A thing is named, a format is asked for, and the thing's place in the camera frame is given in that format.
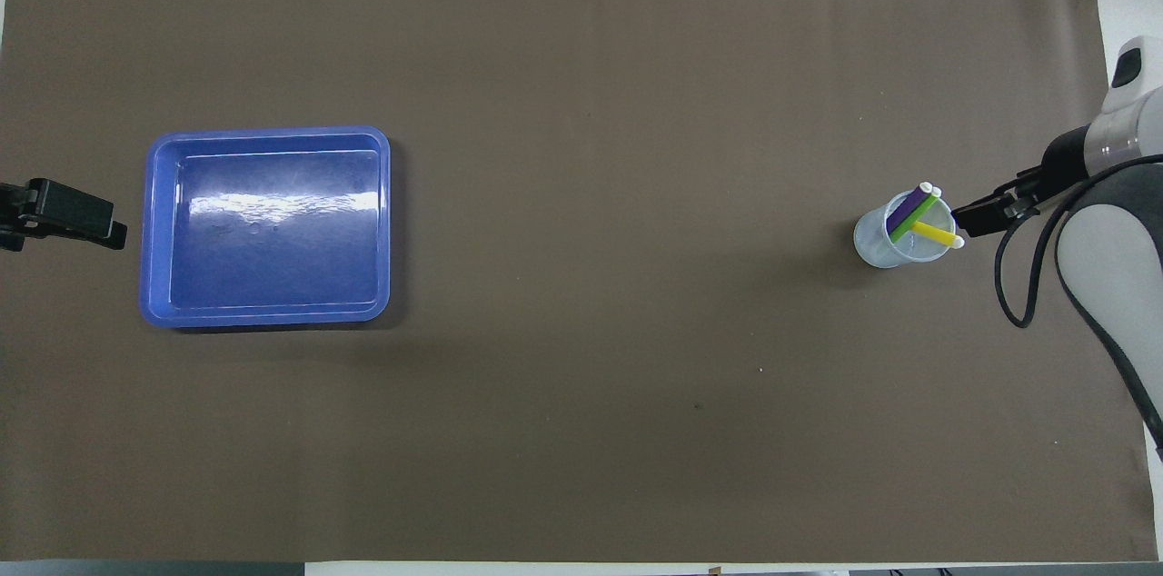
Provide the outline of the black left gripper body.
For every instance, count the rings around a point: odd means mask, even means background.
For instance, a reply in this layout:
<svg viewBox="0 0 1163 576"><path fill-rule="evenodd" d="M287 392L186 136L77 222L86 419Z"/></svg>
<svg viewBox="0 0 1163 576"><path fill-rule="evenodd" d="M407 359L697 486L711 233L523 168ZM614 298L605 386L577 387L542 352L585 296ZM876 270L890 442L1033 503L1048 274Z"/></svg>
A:
<svg viewBox="0 0 1163 576"><path fill-rule="evenodd" d="M29 225L22 219L29 189L26 184L1 184L1 249L5 253L22 253L28 237Z"/></svg>

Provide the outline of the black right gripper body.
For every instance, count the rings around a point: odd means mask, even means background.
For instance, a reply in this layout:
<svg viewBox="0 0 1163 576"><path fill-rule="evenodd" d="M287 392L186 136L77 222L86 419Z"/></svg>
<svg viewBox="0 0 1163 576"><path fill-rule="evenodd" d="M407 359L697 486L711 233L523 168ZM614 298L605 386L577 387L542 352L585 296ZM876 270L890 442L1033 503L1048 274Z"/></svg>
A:
<svg viewBox="0 0 1163 576"><path fill-rule="evenodd" d="M1089 126L1059 134L1047 145L1039 165L1018 175L1012 185L1000 187L1004 215L1021 215L1026 209L1063 194L1089 178L1084 148Z"/></svg>

